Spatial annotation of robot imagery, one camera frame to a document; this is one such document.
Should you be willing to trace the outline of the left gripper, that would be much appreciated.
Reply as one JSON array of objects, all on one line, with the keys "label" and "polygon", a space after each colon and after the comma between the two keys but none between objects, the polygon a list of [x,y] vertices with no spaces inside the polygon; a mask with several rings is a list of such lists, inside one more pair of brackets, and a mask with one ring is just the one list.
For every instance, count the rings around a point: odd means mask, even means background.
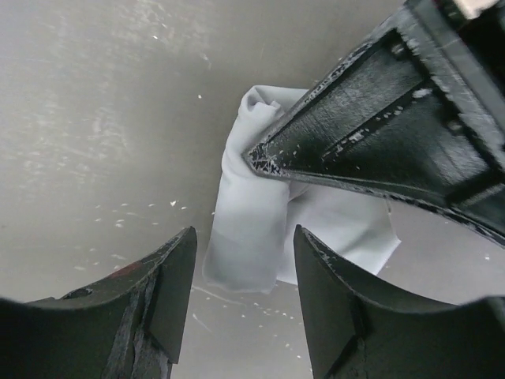
[{"label": "left gripper", "polygon": [[448,207],[504,239],[504,3],[408,1],[428,47],[396,30],[251,147],[265,174],[326,177]]}]

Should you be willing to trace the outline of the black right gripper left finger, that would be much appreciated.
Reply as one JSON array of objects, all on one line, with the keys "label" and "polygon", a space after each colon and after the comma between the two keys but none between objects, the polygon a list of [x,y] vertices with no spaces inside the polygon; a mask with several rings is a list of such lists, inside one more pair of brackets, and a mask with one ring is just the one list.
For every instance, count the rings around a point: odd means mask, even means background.
[{"label": "black right gripper left finger", "polygon": [[3,378],[168,378],[196,263],[193,227],[62,298],[1,300]]}]

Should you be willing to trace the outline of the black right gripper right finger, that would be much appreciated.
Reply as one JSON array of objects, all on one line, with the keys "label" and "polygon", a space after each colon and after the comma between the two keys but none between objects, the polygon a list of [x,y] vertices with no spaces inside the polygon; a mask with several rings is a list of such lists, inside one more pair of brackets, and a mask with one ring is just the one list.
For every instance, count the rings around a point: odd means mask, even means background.
[{"label": "black right gripper right finger", "polygon": [[294,233],[305,335],[316,378],[501,378],[504,300],[451,305],[408,292]]}]

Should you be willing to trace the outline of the white underwear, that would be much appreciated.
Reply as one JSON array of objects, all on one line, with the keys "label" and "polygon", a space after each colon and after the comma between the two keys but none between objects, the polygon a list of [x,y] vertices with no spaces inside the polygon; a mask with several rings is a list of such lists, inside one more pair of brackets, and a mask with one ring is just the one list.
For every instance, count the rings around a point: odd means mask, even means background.
[{"label": "white underwear", "polygon": [[242,154],[303,95],[299,88],[255,85],[242,97],[226,141],[210,241],[208,284],[269,293],[296,284],[294,231],[309,229],[333,251],[376,275],[400,241],[390,205],[378,197],[255,175]]}]

